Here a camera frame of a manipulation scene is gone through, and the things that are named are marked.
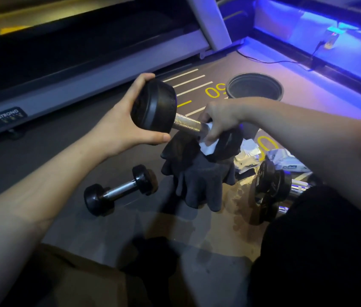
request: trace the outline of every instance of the power cord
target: power cord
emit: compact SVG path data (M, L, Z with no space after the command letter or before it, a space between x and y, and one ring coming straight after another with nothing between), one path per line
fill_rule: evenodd
M313 58L314 54L319 50L319 48L323 45L325 45L326 41L320 41L317 46L316 46L316 49L314 50L314 52L311 54L311 59ZM268 61L263 61L263 60L259 60L257 58L254 58L254 57L250 57L250 56L246 56L245 54L239 52L239 50L237 50L237 53L247 59L250 59L250 60L253 60L255 62L259 62L259 63L265 63L265 64L273 64L273 63L283 63L283 62L289 62L289 63L293 63L295 65L298 65L300 68L302 68L303 70L305 71L313 71L313 69L306 69L304 68L300 62L298 61L292 61L292 60L280 60L280 61L271 61L271 62L268 62Z

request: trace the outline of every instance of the person's left arm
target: person's left arm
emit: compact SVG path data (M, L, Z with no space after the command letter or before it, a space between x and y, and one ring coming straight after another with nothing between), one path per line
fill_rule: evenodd
M128 92L84 137L0 194L0 302L82 179L99 163L137 144L160 144L169 134L139 129L130 111L145 82Z

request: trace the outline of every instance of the blue lit wall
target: blue lit wall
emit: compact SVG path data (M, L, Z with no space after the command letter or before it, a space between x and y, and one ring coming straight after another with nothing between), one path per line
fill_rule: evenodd
M255 27L310 54L337 21L271 0L255 1ZM339 22L346 29L332 49L321 47L316 56L361 77L361 30Z

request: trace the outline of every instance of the forearm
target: forearm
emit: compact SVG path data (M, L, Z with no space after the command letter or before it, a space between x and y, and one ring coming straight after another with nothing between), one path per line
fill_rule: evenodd
M101 161L84 137L0 195L0 301L71 193Z
M242 120L264 129L361 209L361 120L263 98L242 105Z

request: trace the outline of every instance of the trash bin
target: trash bin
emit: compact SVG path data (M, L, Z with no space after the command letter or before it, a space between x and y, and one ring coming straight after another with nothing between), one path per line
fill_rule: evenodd
M226 85L229 98L264 97L280 101L283 98L283 86L275 78L262 73L242 73L233 77ZM259 127L242 123L243 138L254 139Z

